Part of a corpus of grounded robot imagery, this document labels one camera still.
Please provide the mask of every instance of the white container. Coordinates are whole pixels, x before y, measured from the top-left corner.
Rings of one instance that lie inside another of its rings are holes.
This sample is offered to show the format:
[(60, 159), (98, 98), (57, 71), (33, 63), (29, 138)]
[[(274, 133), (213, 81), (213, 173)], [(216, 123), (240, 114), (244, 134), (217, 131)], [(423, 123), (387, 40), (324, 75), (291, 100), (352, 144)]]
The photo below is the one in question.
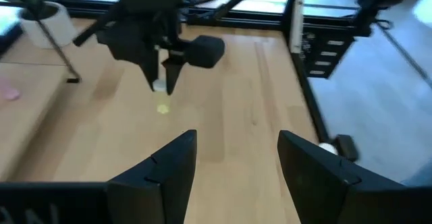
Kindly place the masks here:
[(413, 13), (420, 22), (432, 28), (432, 0), (418, 0)]
[[(77, 31), (72, 24), (72, 21), (67, 13), (67, 9), (54, 2), (45, 2), (47, 5), (54, 6), (57, 8), (57, 13), (50, 18), (41, 20), (43, 24), (48, 28), (51, 36), (55, 39), (60, 47), (66, 46), (72, 42), (77, 34)], [(25, 20), (22, 18), (22, 14), (25, 12), (22, 9), (18, 17), (20, 18), (21, 28), (28, 35), (33, 44), (43, 49), (52, 49), (53, 46), (49, 42), (48, 38), (43, 33), (41, 27), (36, 21)]]

